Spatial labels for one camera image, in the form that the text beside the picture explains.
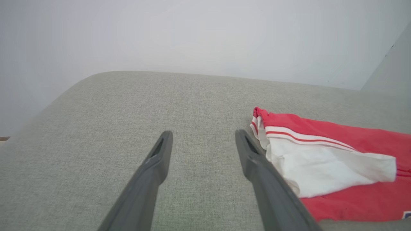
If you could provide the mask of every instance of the red garment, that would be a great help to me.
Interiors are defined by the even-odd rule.
[[[259,116],[264,127],[287,127],[300,134],[343,142],[360,152],[385,154],[397,159],[394,182],[353,186],[324,196],[301,199],[317,221],[382,222],[411,217],[411,135],[309,120],[293,114],[268,114],[256,107],[254,117]]]

